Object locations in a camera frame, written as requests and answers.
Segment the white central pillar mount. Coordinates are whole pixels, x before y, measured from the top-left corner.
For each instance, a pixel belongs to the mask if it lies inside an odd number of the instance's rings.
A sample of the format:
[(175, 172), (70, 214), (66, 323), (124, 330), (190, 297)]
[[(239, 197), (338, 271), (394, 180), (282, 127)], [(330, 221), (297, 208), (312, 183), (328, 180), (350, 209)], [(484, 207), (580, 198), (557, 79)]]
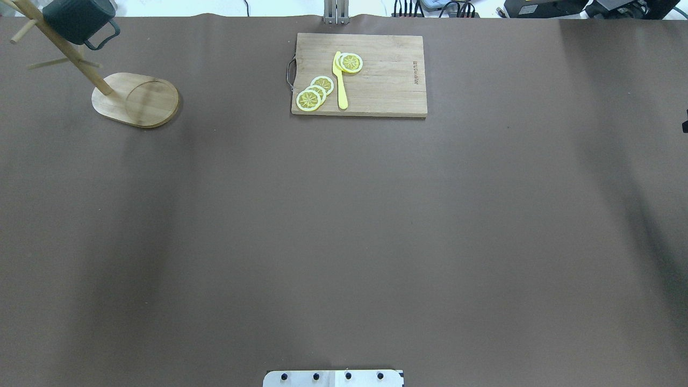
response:
[(263, 386), (405, 386), (402, 370), (273, 370)]

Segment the lemon slice middle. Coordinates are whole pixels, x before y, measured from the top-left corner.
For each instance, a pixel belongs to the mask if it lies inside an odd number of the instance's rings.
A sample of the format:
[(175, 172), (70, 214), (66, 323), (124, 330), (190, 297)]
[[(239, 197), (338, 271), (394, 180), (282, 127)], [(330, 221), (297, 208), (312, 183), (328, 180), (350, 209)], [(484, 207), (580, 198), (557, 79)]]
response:
[(306, 88), (306, 90), (316, 92), (321, 100), (324, 100), (327, 97), (327, 90), (325, 88), (323, 88), (322, 86), (310, 85), (309, 87)]

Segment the lemon slice far end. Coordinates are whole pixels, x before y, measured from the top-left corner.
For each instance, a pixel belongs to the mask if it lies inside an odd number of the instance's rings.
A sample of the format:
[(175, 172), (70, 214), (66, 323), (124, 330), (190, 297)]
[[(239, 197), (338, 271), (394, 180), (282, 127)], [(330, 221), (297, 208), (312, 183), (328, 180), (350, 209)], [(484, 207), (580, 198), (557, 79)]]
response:
[(302, 112), (314, 112), (322, 105), (323, 100), (319, 98), (316, 92), (303, 90), (296, 96), (295, 103)]

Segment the lemon slice on knife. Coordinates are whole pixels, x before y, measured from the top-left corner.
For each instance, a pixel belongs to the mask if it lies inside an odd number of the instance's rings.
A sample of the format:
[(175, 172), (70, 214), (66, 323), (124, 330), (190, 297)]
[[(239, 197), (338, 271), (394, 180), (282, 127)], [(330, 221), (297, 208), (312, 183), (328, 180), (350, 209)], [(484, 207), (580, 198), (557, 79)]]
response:
[(363, 59), (354, 52), (341, 52), (337, 64), (343, 73), (356, 74), (363, 69)]

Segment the dark blue HOME mug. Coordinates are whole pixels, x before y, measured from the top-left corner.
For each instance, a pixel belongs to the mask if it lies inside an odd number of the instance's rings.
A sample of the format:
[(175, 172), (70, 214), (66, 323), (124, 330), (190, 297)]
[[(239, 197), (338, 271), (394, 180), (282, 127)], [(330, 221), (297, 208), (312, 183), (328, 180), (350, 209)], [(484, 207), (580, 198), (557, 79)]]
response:
[[(111, 1), (53, 1), (42, 8), (42, 16), (55, 32), (77, 46), (100, 51), (111, 39), (121, 33), (114, 17), (116, 10)], [(113, 33), (94, 46), (89, 39), (106, 24)]]

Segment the aluminium frame post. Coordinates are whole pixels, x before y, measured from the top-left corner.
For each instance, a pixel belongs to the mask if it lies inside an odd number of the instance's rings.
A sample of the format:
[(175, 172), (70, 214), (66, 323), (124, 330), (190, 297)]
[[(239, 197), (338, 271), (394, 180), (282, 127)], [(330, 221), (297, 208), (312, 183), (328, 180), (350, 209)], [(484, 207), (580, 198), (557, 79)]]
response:
[(324, 0), (324, 24), (347, 25), (349, 22), (349, 0)]

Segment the wooden cup rack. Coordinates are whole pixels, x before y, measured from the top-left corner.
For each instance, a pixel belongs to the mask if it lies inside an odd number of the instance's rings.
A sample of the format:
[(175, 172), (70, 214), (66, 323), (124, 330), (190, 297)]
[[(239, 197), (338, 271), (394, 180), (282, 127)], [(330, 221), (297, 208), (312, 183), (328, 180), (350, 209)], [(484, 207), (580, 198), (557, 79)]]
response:
[[(180, 94), (169, 81), (134, 73), (114, 73), (101, 77), (96, 71), (100, 65), (84, 58), (81, 47), (64, 39), (45, 22), (42, 9), (30, 1), (2, 1), (27, 18), (25, 25), (10, 39), (17, 44), (36, 27), (62, 53), (62, 58), (35, 63), (28, 69), (45, 68), (60, 63), (71, 63), (94, 85), (91, 105), (108, 119), (141, 129), (154, 129), (174, 118), (180, 107)], [(113, 33), (106, 24), (89, 41), (98, 46)]]

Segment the yellow plastic knife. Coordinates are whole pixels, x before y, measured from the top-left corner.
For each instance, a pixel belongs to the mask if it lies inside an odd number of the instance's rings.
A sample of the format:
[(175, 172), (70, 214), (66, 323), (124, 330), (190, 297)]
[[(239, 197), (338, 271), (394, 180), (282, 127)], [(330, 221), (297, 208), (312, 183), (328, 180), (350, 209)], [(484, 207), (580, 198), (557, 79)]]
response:
[(334, 74), (337, 81), (337, 99), (338, 106), (341, 110), (346, 110), (349, 106), (346, 87), (344, 84), (344, 78), (342, 75), (342, 69), (339, 66), (339, 57), (341, 56), (340, 51), (336, 51), (332, 61), (332, 73)]

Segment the bamboo cutting board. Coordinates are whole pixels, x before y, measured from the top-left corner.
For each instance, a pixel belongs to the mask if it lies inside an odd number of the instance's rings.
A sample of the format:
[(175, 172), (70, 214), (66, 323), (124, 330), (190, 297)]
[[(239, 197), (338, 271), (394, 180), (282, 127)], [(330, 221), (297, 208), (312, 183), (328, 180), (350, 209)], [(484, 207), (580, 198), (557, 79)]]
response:
[[(337, 81), (332, 73), (336, 51), (354, 52), (363, 59), (356, 74), (342, 73), (349, 106), (341, 110)], [(339, 117), (426, 118), (424, 40), (421, 36), (299, 33), (295, 51), (296, 75), (291, 101), (317, 76), (328, 76), (334, 90), (313, 115)]]

